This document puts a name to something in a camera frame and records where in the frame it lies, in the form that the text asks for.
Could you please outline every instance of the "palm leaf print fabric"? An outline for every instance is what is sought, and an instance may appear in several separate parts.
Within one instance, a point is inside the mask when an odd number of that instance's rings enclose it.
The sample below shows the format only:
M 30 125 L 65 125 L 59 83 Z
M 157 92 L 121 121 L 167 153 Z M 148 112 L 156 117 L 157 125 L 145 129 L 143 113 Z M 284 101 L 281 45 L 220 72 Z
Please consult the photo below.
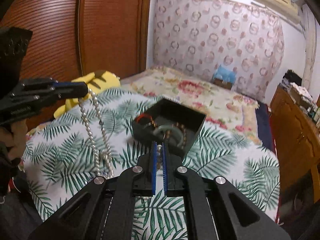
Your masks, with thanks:
M 145 147 L 132 137 L 131 121 L 161 97 L 145 97 L 123 89 L 98 95 L 105 128 L 110 137 L 115 176 L 137 164 Z M 84 105 L 95 135 L 103 141 L 92 102 Z M 75 107 L 37 133 L 24 153 L 30 193 L 43 220 L 94 178 L 94 159 L 80 108 Z M 279 201 L 279 167 L 275 155 L 246 137 L 205 122 L 183 160 L 205 178 L 225 176 L 270 218 L 275 219 Z M 101 169 L 107 172 L 104 163 Z M 157 171 L 156 195 L 136 198 L 132 239 L 188 239 L 183 198 L 167 198 L 162 170 Z

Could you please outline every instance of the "patterned wall covering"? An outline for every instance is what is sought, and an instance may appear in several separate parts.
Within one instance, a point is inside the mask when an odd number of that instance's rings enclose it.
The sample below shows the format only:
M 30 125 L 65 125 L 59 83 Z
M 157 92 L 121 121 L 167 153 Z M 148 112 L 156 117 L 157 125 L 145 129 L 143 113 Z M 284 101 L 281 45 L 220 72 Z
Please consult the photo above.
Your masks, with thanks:
M 154 63 L 210 81 L 221 64 L 236 73 L 233 90 L 263 101 L 280 67 L 280 19 L 230 0 L 156 0 Z

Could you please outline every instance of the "dark blue mattress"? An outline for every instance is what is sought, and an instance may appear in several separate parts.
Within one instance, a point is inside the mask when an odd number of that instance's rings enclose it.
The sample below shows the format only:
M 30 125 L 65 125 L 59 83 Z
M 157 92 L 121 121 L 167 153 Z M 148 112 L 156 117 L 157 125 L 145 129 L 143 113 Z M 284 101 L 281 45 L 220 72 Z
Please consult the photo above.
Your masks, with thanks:
M 274 152 L 274 142 L 269 122 L 268 106 L 259 102 L 259 108 L 256 109 L 256 117 L 258 124 L 258 137 L 262 141 L 262 145 Z

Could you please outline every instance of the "green bangle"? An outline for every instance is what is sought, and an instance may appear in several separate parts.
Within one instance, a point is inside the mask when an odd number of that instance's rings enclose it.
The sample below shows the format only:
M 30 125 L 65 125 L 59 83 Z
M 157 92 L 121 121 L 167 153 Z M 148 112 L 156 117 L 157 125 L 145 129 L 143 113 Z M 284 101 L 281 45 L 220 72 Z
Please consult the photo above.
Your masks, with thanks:
M 172 131 L 174 135 L 177 135 L 176 137 L 179 136 L 178 139 L 180 139 L 180 142 L 177 144 L 177 147 L 181 147 L 183 145 L 183 133 L 181 132 L 181 130 L 175 126 L 171 126 L 168 124 L 164 124 L 164 125 L 160 125 L 158 128 L 156 128 L 152 133 L 153 135 L 157 135 L 158 133 L 160 133 L 161 131 Z

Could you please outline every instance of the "pearl necklace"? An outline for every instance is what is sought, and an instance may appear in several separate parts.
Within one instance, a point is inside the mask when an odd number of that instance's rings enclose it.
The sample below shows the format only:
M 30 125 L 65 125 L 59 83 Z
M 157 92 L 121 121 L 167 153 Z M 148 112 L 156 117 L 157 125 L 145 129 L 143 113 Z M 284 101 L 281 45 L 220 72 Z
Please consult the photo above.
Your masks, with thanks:
M 102 121 L 102 116 L 101 116 L 101 112 L 100 112 L 100 108 L 99 108 L 99 102 L 98 102 L 97 95 L 91 89 L 89 89 L 88 92 L 92 97 L 92 103 L 93 103 L 93 106 L 95 107 L 96 112 L 97 112 L 97 117 L 99 119 L 99 125 L 101 128 L 102 138 L 103 138 L 103 142 L 104 142 L 104 146 L 105 146 L 105 149 L 100 153 L 100 156 L 99 156 L 98 149 L 95 146 L 95 141 L 93 139 L 93 133 L 90 128 L 89 120 L 87 118 L 87 114 L 84 109 L 84 100 L 83 100 L 83 98 L 79 98 L 78 100 L 79 100 L 79 106 L 80 106 L 80 111 L 81 111 L 81 117 L 84 122 L 85 129 L 87 130 L 89 140 L 90 140 L 90 146 L 91 146 L 93 156 L 94 156 L 94 171 L 97 176 L 104 176 L 106 179 L 110 179 L 113 177 L 113 169 L 112 169 L 112 165 L 111 165 L 111 158 L 112 158 L 111 153 L 112 152 L 111 152 L 110 145 L 108 143 L 109 138 L 107 138 L 106 129 L 103 127 L 103 121 Z M 100 159 L 103 159 L 106 162 L 106 165 L 108 168 L 107 174 L 102 174 L 102 172 L 101 172 Z

